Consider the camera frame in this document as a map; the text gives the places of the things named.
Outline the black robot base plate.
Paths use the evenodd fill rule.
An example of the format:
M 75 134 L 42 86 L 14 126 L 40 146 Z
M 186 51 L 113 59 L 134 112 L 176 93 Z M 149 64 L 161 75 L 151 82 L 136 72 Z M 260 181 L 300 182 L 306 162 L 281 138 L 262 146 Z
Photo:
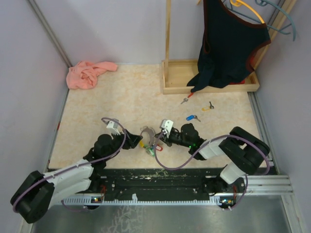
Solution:
M 181 170 L 102 169 L 91 178 L 85 194 L 99 194 L 105 201 L 192 201 L 210 200 L 216 195 L 236 196 L 245 190 L 243 178 L 227 184 L 219 168 L 183 168 Z

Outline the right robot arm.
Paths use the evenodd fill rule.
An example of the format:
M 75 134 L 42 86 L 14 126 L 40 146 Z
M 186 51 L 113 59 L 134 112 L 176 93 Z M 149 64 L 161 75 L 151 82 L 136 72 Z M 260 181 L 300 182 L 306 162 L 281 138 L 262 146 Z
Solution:
M 155 140 L 169 147 L 173 144 L 187 147 L 191 159 L 206 161 L 222 155 L 230 159 L 231 162 L 219 175 L 205 182 L 204 189 L 209 195 L 230 191 L 237 179 L 256 174 L 263 162 L 266 163 L 265 171 L 270 170 L 268 145 L 241 127 L 234 127 L 229 134 L 205 140 L 199 136 L 193 124 L 185 124 L 178 130 L 173 127 L 172 121 L 165 120 Z

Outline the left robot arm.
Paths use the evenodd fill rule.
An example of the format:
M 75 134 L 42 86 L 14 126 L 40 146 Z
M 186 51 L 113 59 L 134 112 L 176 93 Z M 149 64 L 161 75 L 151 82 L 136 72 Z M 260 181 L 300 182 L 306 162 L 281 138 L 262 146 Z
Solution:
M 55 204 L 81 191 L 98 191 L 101 180 L 96 172 L 121 150 L 134 149 L 143 139 L 128 131 L 121 134 L 102 134 L 94 146 L 77 163 L 55 171 L 31 172 L 12 196 L 10 203 L 15 213 L 27 223 L 35 223 Z

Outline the key with blue tag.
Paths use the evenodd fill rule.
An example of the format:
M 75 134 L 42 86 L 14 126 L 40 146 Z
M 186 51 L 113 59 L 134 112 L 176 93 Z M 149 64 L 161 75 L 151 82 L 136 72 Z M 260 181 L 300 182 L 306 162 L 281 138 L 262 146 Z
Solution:
M 197 121 L 201 122 L 201 120 L 198 118 L 197 115 L 190 115 L 189 117 L 186 118 L 187 121 L 196 119 Z

